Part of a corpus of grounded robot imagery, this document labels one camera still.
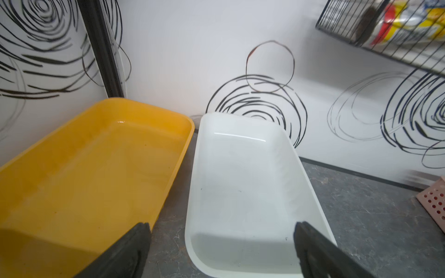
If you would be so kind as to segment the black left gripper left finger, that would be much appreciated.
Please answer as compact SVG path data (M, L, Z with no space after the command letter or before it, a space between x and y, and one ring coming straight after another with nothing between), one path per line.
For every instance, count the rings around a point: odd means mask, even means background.
M151 244L148 223L138 223L76 275L77 278L140 278Z

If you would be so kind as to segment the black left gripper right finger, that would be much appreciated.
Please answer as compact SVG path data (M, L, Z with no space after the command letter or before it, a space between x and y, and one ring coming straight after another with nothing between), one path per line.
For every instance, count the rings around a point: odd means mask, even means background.
M296 223L294 245L305 278L372 278L308 222Z

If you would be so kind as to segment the yellow plastic storage tray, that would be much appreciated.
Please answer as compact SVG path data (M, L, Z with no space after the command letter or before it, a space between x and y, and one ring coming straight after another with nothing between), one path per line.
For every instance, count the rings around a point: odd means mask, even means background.
M73 278L126 236L144 248L195 130L182 114L103 100L1 168L1 276Z

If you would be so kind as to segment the white plastic storage tray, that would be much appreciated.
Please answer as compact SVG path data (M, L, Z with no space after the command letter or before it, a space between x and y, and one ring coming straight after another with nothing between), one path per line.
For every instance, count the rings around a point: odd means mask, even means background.
M202 117L185 224L193 264L214 278L300 278L298 222L334 235L286 132L261 119Z

